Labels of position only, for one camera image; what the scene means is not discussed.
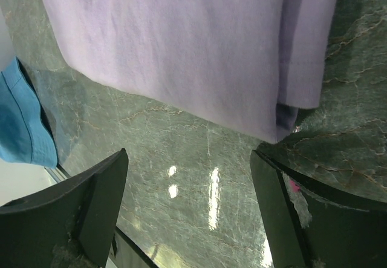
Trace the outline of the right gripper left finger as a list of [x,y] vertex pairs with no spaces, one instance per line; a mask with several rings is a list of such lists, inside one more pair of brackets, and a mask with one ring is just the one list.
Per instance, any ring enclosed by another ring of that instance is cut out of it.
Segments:
[[125,189],[124,149],[1,206],[1,267],[104,267]]

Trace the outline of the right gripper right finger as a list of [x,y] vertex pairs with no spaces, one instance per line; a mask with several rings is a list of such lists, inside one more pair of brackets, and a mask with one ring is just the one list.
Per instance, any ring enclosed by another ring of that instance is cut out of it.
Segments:
[[333,188],[259,150],[250,167],[275,267],[386,267],[386,203]]

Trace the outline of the purple t shirt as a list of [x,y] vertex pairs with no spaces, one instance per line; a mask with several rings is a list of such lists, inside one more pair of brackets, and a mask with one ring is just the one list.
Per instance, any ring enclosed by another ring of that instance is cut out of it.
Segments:
[[102,85],[278,143],[319,106],[337,0],[43,0],[65,62]]

